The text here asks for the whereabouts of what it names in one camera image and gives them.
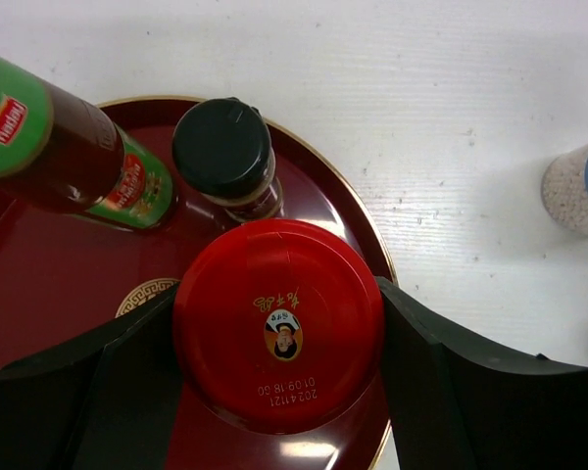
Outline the small spice jar black lid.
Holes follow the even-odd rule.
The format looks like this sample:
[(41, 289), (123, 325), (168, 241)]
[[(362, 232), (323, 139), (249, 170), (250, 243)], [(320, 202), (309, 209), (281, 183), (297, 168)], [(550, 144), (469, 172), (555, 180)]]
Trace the small spice jar black lid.
[(203, 101), (178, 121), (174, 166), (183, 181), (239, 221), (277, 215), (283, 190), (261, 113), (235, 97)]

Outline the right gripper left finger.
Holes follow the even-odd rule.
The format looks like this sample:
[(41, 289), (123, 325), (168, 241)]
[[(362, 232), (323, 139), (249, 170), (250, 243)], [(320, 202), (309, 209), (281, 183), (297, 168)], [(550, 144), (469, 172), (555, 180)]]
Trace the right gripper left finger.
[(182, 389), (170, 287), (0, 368), (0, 469), (162, 469)]

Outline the chili sauce jar red lid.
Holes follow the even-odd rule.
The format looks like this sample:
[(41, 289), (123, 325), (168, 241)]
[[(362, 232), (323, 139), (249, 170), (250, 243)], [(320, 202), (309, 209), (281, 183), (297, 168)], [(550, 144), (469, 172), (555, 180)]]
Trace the chili sauce jar red lid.
[(221, 419), (266, 434), (321, 426), (370, 384), (383, 303), (363, 258), (307, 222), (219, 236), (190, 265), (172, 332), (187, 381)]

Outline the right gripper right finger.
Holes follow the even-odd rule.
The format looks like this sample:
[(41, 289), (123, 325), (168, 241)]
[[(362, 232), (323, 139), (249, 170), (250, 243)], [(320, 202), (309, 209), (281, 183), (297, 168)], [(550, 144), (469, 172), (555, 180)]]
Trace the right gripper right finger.
[(377, 280), (403, 469), (588, 469), (588, 367), (520, 352)]

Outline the blue-label jar silver lid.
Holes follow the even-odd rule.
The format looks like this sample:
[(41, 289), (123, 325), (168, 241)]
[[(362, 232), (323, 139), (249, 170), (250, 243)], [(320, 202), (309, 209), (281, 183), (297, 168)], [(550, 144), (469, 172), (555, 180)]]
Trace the blue-label jar silver lid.
[(541, 197), (555, 222), (588, 235), (588, 144), (549, 164), (542, 177)]

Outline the green-label sauce bottle yellow cap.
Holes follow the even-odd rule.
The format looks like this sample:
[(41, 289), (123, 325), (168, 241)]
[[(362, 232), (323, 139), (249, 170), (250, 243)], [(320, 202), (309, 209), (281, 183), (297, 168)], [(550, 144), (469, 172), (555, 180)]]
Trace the green-label sauce bottle yellow cap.
[(167, 166), (100, 108), (1, 57), (0, 189), (129, 231), (161, 225), (176, 201)]

